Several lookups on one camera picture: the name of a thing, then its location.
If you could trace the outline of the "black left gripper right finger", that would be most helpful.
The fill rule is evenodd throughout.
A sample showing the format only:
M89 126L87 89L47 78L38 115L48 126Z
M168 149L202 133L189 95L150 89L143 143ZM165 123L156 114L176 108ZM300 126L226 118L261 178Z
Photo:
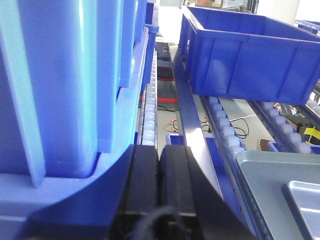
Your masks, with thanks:
M160 156L159 195L193 240L255 240L199 168L190 147L166 145Z

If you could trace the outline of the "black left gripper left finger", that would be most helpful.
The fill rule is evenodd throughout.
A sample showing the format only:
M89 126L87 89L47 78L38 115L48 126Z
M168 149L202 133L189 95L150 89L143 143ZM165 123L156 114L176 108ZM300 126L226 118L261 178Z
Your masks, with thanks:
M130 145L94 182L30 214L25 238L120 239L158 205L158 154L154 146Z

